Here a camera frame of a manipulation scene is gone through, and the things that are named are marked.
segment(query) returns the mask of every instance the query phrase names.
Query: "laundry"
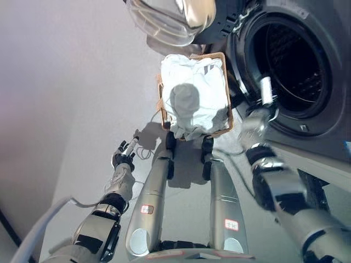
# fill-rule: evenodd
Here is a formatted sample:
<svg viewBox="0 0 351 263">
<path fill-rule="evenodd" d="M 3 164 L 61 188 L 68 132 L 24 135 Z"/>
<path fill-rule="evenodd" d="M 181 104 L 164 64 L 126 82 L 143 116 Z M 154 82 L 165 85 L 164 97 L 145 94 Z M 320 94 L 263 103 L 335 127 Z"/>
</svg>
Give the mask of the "laundry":
<svg viewBox="0 0 351 263">
<path fill-rule="evenodd" d="M 168 55 L 161 64 L 163 106 L 176 139 L 193 140 L 228 127 L 221 59 Z"/>
</svg>

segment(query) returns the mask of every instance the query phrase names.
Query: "silver robot leg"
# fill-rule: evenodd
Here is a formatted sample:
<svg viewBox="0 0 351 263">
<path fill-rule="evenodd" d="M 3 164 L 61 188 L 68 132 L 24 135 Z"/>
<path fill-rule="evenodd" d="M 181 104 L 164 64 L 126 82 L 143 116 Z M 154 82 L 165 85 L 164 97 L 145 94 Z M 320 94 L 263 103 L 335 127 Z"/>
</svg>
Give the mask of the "silver robot leg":
<svg viewBox="0 0 351 263">
<path fill-rule="evenodd" d="M 173 176 L 172 155 L 171 150 L 158 154 L 135 204 L 126 236 L 131 255 L 147 255 L 160 243 L 166 181 Z"/>
<path fill-rule="evenodd" d="M 210 247 L 248 253 L 239 198 L 223 160 L 205 155 L 204 178 L 206 173 L 211 180 Z"/>
</svg>

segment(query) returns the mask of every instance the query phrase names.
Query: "wicker basket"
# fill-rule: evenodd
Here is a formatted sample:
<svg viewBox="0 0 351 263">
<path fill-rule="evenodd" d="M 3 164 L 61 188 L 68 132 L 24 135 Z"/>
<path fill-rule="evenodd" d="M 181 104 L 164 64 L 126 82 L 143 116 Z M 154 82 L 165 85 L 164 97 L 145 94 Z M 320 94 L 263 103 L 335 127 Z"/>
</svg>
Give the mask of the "wicker basket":
<svg viewBox="0 0 351 263">
<path fill-rule="evenodd" d="M 227 69 L 225 67 L 225 56 L 222 52 L 216 52 L 216 53 L 210 53 L 210 54 L 205 54 L 205 55 L 192 56 L 190 58 L 196 59 L 196 60 L 201 60 L 204 58 L 211 58 L 211 59 L 221 59 L 221 61 L 222 61 L 222 70 L 223 70 L 224 79 L 225 79 L 225 92 L 227 94 L 227 99 L 228 99 L 228 126 L 229 127 L 224 129 L 224 130 L 219 130 L 213 134 L 210 134 L 211 138 L 215 138 L 215 137 L 218 137 L 224 133 L 231 131 L 234 127 L 233 113 L 231 112 L 231 104 L 230 104 Z M 165 110 L 165 108 L 163 106 L 163 100 L 162 100 L 163 83 L 162 83 L 162 78 L 161 78 L 160 74 L 157 75 L 157 89 L 158 89 L 159 100 L 158 100 L 158 103 L 156 105 L 156 109 L 157 109 L 157 111 L 161 112 L 161 127 L 163 130 L 169 130 L 171 118 L 170 117 L 168 118 L 167 111 Z"/>
</svg>

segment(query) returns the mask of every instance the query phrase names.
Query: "red label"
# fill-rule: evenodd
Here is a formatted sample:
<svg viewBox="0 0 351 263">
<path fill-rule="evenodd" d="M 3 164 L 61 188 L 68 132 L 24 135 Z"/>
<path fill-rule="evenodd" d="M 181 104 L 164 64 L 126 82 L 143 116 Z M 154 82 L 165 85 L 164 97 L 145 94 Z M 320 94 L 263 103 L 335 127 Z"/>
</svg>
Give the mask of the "red label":
<svg viewBox="0 0 351 263">
<path fill-rule="evenodd" d="M 151 215 L 154 212 L 154 207 L 151 206 L 151 205 L 148 205 L 148 204 L 143 204 L 141 206 L 140 212 L 142 214 L 149 214 L 149 215 Z"/>
<path fill-rule="evenodd" d="M 239 223 L 237 221 L 234 221 L 234 220 L 225 219 L 224 220 L 224 227 L 226 229 L 230 229 L 233 231 L 239 231 Z"/>
</svg>

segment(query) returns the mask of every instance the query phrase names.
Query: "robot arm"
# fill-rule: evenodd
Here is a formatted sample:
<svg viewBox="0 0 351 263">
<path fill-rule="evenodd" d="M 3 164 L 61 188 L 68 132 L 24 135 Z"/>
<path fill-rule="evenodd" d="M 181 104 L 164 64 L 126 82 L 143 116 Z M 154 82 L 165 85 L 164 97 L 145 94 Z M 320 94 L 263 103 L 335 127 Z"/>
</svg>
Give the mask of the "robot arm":
<svg viewBox="0 0 351 263">
<path fill-rule="evenodd" d="M 75 232 L 72 243 L 58 249 L 45 263 L 109 262 L 115 252 L 122 214 L 132 199 L 135 178 L 132 153 L 139 138 L 124 141 L 112 156 L 114 175 L 106 194 Z"/>
<path fill-rule="evenodd" d="M 270 82 L 262 82 L 261 86 L 262 93 L 270 90 Z M 265 103 L 263 99 L 262 104 L 248 114 L 239 136 L 251 165 L 257 203 L 275 213 L 305 262 L 351 262 L 351 231 L 326 211 L 307 205 L 307 190 L 298 174 L 264 141 L 275 110 L 271 100 Z"/>
</svg>

